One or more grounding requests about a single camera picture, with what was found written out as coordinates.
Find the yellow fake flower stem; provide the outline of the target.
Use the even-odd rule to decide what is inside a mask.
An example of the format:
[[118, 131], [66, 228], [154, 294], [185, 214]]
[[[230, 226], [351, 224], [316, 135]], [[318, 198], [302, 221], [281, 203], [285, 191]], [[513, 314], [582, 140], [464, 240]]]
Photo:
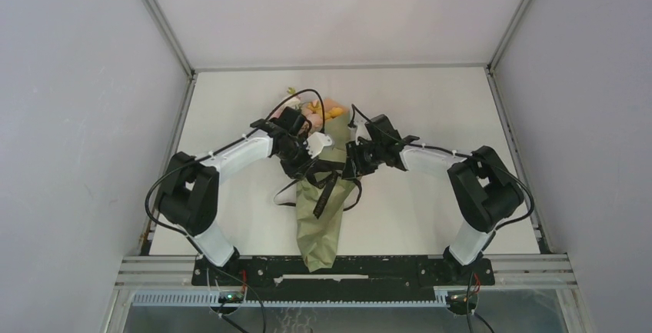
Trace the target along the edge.
[[336, 106], [336, 107], [333, 107], [333, 108], [329, 109], [328, 111], [325, 111], [323, 118], [324, 118], [325, 121], [331, 120], [331, 119], [334, 119], [334, 118], [337, 118], [339, 116], [344, 115], [346, 112], [347, 112], [347, 110], [345, 108]]

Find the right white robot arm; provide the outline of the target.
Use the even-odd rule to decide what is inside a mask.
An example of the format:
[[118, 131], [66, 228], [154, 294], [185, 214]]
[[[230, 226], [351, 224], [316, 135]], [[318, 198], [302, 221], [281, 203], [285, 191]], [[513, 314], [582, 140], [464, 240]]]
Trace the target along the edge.
[[463, 284], [474, 275], [475, 266], [498, 230], [531, 217], [535, 209], [529, 188], [486, 145], [463, 154], [413, 142], [359, 138], [345, 148], [344, 178], [372, 174], [380, 165], [429, 175], [447, 172], [463, 218], [443, 254], [445, 276], [455, 284]]

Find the pink fake flower stem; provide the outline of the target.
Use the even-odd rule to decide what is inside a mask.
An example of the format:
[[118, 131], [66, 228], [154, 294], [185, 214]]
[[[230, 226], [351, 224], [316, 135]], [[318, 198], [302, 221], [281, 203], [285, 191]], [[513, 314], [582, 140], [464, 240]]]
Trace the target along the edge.
[[301, 113], [306, 118], [310, 132], [319, 131], [324, 127], [326, 113], [318, 99], [303, 103]]

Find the orange wrapping paper sheet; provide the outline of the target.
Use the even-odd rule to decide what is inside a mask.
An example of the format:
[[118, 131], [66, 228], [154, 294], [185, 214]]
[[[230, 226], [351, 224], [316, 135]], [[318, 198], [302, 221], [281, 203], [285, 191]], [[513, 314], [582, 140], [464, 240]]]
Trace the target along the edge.
[[324, 122], [323, 129], [333, 145], [322, 150], [296, 184], [297, 244], [310, 272], [333, 266], [345, 202], [358, 187], [353, 180], [342, 178], [347, 157], [345, 145], [351, 140], [350, 110], [331, 98], [322, 103], [324, 111], [336, 106], [347, 112]]

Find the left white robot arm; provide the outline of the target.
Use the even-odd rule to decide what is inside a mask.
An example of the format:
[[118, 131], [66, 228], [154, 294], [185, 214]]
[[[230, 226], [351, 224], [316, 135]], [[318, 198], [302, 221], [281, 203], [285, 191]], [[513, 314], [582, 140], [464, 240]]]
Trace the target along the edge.
[[223, 285], [241, 272], [237, 248], [218, 224], [219, 188], [249, 165], [271, 156], [308, 168], [332, 139], [301, 123], [286, 125], [276, 118], [258, 119], [252, 130], [222, 148], [201, 156], [174, 154], [165, 173], [149, 188], [144, 209], [148, 218], [185, 237], [211, 264], [211, 275]]

